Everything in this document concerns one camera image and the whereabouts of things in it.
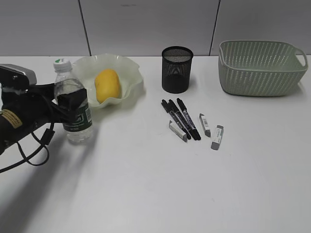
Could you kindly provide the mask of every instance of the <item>plastic bottle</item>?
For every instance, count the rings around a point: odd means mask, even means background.
[[[54,97],[62,94],[69,94],[78,91],[84,86],[71,72],[71,63],[67,59],[58,59],[54,62],[55,72],[57,73],[54,88]],[[88,108],[87,98],[77,110],[76,121],[72,124],[63,124],[67,132],[67,138],[74,144],[81,143],[93,134],[92,119]]]

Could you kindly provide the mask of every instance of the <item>bottle cap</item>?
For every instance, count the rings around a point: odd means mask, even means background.
[[[68,59],[57,59],[53,65],[56,72],[68,72],[72,69],[71,62]]]

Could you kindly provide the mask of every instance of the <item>pen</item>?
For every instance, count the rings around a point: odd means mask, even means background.
[[[182,122],[182,124],[185,126],[187,131],[191,134],[191,136],[195,140],[196,139],[195,133],[193,132],[191,126],[187,123],[186,119],[183,117],[183,115],[181,114],[181,112],[177,108],[176,104],[173,102],[173,100],[169,100],[169,104],[171,105],[171,108],[174,111],[177,118]]]
[[[188,131],[186,130],[186,128],[182,125],[182,123],[179,121],[179,119],[176,117],[176,115],[174,114],[174,111],[172,110],[172,107],[165,101],[162,100],[162,106],[165,109],[165,111],[171,115],[171,117],[173,118],[173,120],[176,122],[176,124],[178,125],[178,127],[184,131],[186,133],[187,139],[191,139],[190,134],[188,133]]]
[[[196,135],[196,137],[193,137],[194,140],[201,140],[201,136],[200,136],[198,130],[196,129],[196,127],[195,127],[195,125],[194,125],[194,123],[193,123],[193,121],[192,121],[192,119],[191,119],[191,117],[187,111],[185,104],[183,103],[183,101],[180,98],[177,98],[177,103],[180,107],[180,110],[183,112],[188,124],[192,127],[193,132]]]

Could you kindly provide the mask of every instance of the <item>bottle label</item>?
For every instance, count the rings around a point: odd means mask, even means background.
[[[63,124],[64,129],[69,132],[78,132],[92,125],[91,112],[88,103],[77,110],[76,120],[72,124]]]

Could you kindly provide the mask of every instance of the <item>eraser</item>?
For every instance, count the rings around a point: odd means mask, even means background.
[[[217,128],[216,128],[214,135],[213,135],[213,141],[212,141],[212,145],[211,145],[211,148],[213,150],[219,149],[220,143],[222,141],[223,133],[224,133],[224,127],[221,125],[217,125]]]
[[[180,137],[184,142],[187,142],[187,135],[184,131],[182,131],[175,123],[173,123],[170,120],[169,128],[178,136]]]
[[[202,128],[204,130],[204,133],[207,137],[210,137],[210,128],[209,128],[209,125],[208,125],[208,122],[206,120],[206,117],[205,115],[203,115],[202,113],[199,115],[199,118],[200,118],[200,121],[201,121],[201,125],[202,125]]]

